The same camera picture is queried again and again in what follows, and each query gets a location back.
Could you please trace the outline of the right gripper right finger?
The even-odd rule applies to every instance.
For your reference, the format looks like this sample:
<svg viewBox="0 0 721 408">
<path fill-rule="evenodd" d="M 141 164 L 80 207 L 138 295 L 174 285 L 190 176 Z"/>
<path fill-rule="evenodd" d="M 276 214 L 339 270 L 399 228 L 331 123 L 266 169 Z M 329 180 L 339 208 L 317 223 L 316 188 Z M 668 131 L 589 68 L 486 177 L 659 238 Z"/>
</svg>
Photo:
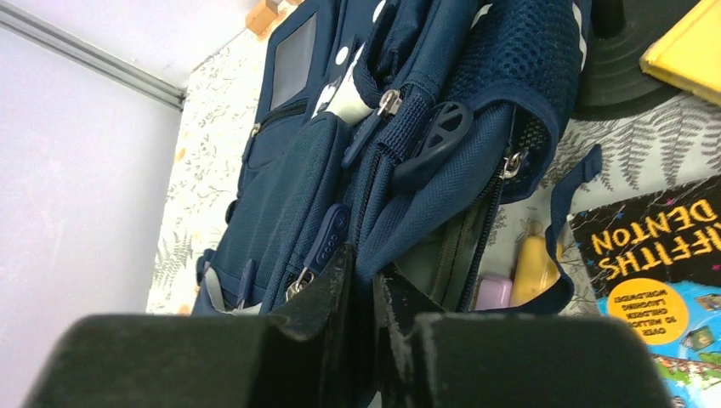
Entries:
<svg viewBox="0 0 721 408">
<path fill-rule="evenodd" d="M 642 342 L 603 317 L 448 313 L 396 272 L 373 282 L 385 407 L 668 407 Z"/>
</svg>

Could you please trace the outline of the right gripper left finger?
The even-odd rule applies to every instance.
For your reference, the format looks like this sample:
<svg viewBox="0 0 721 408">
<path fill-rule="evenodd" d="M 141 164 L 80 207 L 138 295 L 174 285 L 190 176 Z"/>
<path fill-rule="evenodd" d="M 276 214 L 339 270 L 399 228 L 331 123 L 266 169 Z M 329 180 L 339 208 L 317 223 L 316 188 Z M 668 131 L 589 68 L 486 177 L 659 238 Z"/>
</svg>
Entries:
<svg viewBox="0 0 721 408">
<path fill-rule="evenodd" d="M 92 315 L 57 342 L 28 407 L 352 407 L 355 253 L 270 314 Z"/>
</svg>

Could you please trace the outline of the navy blue student backpack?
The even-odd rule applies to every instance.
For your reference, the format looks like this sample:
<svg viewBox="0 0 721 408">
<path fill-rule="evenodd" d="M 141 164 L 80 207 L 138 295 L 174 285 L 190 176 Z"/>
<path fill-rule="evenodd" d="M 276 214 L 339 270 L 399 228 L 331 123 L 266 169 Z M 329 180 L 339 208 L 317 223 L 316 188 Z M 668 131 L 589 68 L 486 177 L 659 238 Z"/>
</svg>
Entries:
<svg viewBox="0 0 721 408">
<path fill-rule="evenodd" d="M 497 209 L 529 197 L 571 117 L 589 1 L 310 1 L 268 46 L 226 231 L 194 315 L 269 313 L 343 245 L 360 299 L 395 267 L 473 308 Z"/>
</svg>

